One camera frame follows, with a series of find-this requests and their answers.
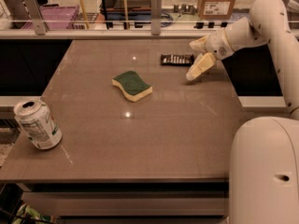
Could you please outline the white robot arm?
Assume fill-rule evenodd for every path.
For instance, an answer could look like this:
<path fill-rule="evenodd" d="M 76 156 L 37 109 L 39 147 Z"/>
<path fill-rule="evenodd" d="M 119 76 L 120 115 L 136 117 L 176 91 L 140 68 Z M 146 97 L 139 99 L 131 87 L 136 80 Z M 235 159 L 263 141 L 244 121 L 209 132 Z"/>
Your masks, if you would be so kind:
<path fill-rule="evenodd" d="M 255 0 L 249 16 L 193 41 L 194 80 L 244 48 L 269 48 L 280 97 L 239 98 L 262 115 L 235 134 L 230 156 L 229 224 L 299 224 L 299 42 L 282 0 Z"/>

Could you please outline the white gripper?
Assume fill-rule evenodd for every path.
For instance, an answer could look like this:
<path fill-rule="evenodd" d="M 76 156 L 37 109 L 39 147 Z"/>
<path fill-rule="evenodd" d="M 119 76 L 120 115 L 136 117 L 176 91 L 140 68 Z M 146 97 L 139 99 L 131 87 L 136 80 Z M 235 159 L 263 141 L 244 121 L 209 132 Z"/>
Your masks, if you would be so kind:
<path fill-rule="evenodd" d="M 199 54 L 197 56 L 193 65 L 189 68 L 186 74 L 186 78 L 189 81 L 195 80 L 205 71 L 210 69 L 215 64 L 216 59 L 224 60 L 235 53 L 228 41 L 224 28 L 220 28 L 208 37 L 203 36 L 199 39 L 193 40 L 190 43 L 190 47 L 194 50 L 208 53 Z"/>

